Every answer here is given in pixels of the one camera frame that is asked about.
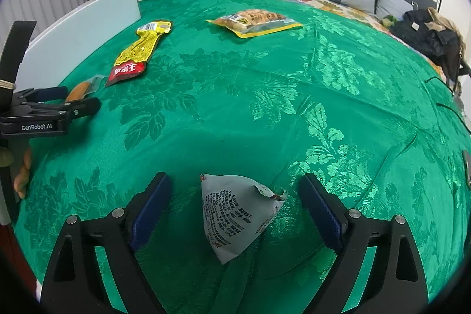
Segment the person's left hand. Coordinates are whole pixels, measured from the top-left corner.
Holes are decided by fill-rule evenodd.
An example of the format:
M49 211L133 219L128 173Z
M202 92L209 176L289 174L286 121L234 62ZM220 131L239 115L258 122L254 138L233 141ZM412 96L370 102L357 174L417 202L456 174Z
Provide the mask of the person's left hand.
M1 148L1 168L7 168L14 164L14 154L5 147ZM29 171L32 164L32 150L27 147L21 158L21 167L18 173L14 176L13 188L21 199L26 198L26 185L29 182Z

